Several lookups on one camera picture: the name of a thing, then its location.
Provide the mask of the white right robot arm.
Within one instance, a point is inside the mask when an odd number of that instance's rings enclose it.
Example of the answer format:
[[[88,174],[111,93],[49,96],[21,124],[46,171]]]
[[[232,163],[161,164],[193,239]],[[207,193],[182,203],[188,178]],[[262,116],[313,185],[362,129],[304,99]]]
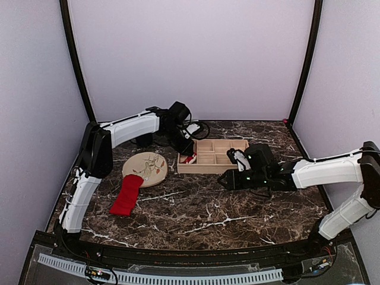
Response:
[[[278,162],[269,145],[254,144],[245,151],[227,152],[237,169],[226,170],[217,182],[227,190],[268,188],[295,191],[311,186],[358,183],[358,188],[337,209],[317,222],[303,245],[303,253],[315,258],[334,239],[362,217],[379,211],[379,148],[372,141],[348,153],[320,159]]]

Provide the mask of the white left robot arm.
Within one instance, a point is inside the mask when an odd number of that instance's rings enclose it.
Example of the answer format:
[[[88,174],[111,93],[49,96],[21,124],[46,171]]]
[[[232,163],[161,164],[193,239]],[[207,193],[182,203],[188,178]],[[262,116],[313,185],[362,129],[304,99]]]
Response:
[[[168,109],[149,107],[141,113],[117,121],[87,124],[77,161],[74,183],[66,197],[58,224],[69,234],[81,231],[89,202],[102,179],[113,169],[113,149],[138,137],[165,137],[169,145],[183,156],[194,153],[194,141],[187,138],[182,125],[190,110],[180,102]]]

